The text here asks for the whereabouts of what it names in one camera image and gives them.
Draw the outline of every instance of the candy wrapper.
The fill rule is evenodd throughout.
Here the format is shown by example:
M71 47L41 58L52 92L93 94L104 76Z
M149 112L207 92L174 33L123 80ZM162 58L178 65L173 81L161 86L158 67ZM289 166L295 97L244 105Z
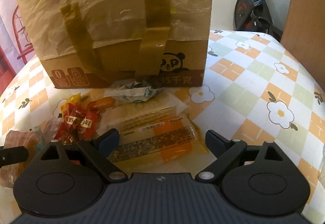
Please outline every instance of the candy wrapper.
M108 157L131 174L195 153L206 154L203 138L184 115L158 120L120 133L119 147Z
M73 144L78 140L90 138L95 132L97 114L90 110L68 103L62 117L63 123L55 136L62 144Z
M29 157L26 162L4 166L0 169L0 185L12 188L17 177L43 147L39 130L9 131L5 138L4 149L24 146Z

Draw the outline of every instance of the table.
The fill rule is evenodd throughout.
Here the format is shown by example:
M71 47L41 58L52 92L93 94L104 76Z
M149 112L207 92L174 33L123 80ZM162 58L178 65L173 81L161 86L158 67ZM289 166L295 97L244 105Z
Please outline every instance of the table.
M55 89L33 58L0 97L0 144L14 128L43 126L73 94L90 89ZM305 68L274 38L252 32L211 31L204 85L168 88L203 132L250 145L275 141L307 178L311 194L303 214L325 221L325 190L317 179L325 142L324 93ZM214 156L191 154L151 172L199 172ZM10 188L0 188L0 223L20 211Z

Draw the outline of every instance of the red metal frame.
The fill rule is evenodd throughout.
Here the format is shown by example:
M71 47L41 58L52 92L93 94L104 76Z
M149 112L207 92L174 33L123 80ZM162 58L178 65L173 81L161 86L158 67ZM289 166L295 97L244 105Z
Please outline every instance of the red metal frame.
M14 28L16 42L17 42L17 46L18 46L18 49L19 49L19 56L17 57L17 59L21 58L22 61L24 62L24 64L27 64L26 55L29 54L30 52L34 51L34 48L33 48L32 43L30 43L29 40L27 39L27 34L25 33L25 26L22 25L22 22L20 20L21 17L18 17L17 11L18 11L18 6L15 9L14 14L12 15L12 27ZM20 30L17 30L16 19L19 19L19 21L21 22L21 29ZM26 40L29 42L27 45L25 45L24 49L22 48L22 45L21 45L21 43L19 41L19 36L18 36L19 32L22 32L25 35Z

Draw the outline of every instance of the packing tape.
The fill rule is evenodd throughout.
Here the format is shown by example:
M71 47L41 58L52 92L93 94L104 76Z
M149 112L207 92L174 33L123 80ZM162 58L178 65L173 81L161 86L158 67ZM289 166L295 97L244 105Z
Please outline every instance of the packing tape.
M116 77L118 73L111 73L104 70L100 58L93 49L93 40L81 18L78 3L72 3L62 7L61 13L68 36L72 41L82 65L91 73L99 76L103 80L111 82L112 78Z
M144 0L147 29L144 32L135 69L138 80L158 75L170 32L170 0Z

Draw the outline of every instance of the food package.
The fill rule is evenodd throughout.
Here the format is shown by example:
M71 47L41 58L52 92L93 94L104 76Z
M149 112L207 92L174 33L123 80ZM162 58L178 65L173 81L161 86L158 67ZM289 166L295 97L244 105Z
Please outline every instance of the food package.
M212 0L17 1L56 88L142 76L164 87L202 85Z
M149 124L157 119L180 114L188 106L170 93L162 92L146 102L134 102L109 109L101 114L97 134L112 128L119 132Z
M55 138L62 123L63 123L63 119L57 117L53 117L47 121L45 128L43 130L45 145Z
M105 96L110 96L121 102L145 102L154 97L160 90L153 88L149 83L134 80L115 82L105 90Z
M71 103L68 103L63 109L63 123L60 125L55 139L64 145L70 145L93 136L97 121L96 113Z
M192 152L207 153L195 127L184 115L120 133L119 147L108 157L130 174L173 161Z
M28 150L28 159L26 162L7 165L0 168L0 185L12 188L17 177L23 172L30 161L35 157L43 146L40 131L9 131L4 142L4 149L24 146Z

